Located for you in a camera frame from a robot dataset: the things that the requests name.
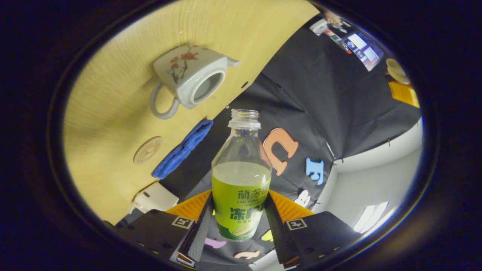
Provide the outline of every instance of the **screen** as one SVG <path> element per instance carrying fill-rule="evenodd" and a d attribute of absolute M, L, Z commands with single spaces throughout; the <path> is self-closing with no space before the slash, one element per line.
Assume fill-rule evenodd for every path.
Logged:
<path fill-rule="evenodd" d="M 371 71 L 385 54 L 371 38 L 363 33 L 351 34 L 343 38 L 343 42 L 355 53 L 368 71 Z"/>

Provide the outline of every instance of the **orange letter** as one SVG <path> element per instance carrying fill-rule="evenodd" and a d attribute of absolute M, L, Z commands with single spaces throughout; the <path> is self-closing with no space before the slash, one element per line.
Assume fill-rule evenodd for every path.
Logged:
<path fill-rule="evenodd" d="M 281 175 L 283 171 L 288 166 L 287 161 L 281 162 L 276 155 L 274 155 L 272 148 L 273 145 L 278 142 L 283 146 L 283 148 L 288 153 L 288 158 L 293 157 L 296 150 L 298 149 L 298 142 L 294 141 L 291 136 L 281 128 L 276 128 L 266 137 L 263 147 L 265 149 L 266 155 L 268 155 L 269 161 L 276 169 L 276 175 Z"/>

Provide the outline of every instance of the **yellow-green liquid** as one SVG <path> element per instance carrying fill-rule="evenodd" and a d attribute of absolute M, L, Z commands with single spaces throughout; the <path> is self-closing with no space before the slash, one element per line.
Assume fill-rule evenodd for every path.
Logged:
<path fill-rule="evenodd" d="M 227 162 L 212 170 L 216 221 L 230 241 L 250 239 L 258 226 L 268 195 L 271 171 L 249 162 Z"/>

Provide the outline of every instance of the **black fabric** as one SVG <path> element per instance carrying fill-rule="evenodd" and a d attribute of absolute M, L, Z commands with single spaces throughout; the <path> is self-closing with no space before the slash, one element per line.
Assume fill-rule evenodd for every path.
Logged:
<path fill-rule="evenodd" d="M 313 118 L 335 157 L 348 157 L 410 129 L 420 110 L 391 97 L 382 59 L 370 72 L 326 35 L 299 29 L 263 74 Z"/>

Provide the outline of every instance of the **white teacup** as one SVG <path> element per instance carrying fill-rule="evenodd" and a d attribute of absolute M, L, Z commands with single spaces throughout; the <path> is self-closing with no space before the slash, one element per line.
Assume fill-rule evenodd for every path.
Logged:
<path fill-rule="evenodd" d="M 179 104 L 193 109 L 209 98 L 222 84 L 228 66 L 236 67 L 240 61 L 197 45 L 181 45 L 154 62 L 154 70 L 161 82 L 152 91 L 150 108 L 160 119 L 169 119 Z M 174 95 L 171 108 L 164 113 L 156 109 L 156 98 L 165 85 Z"/>

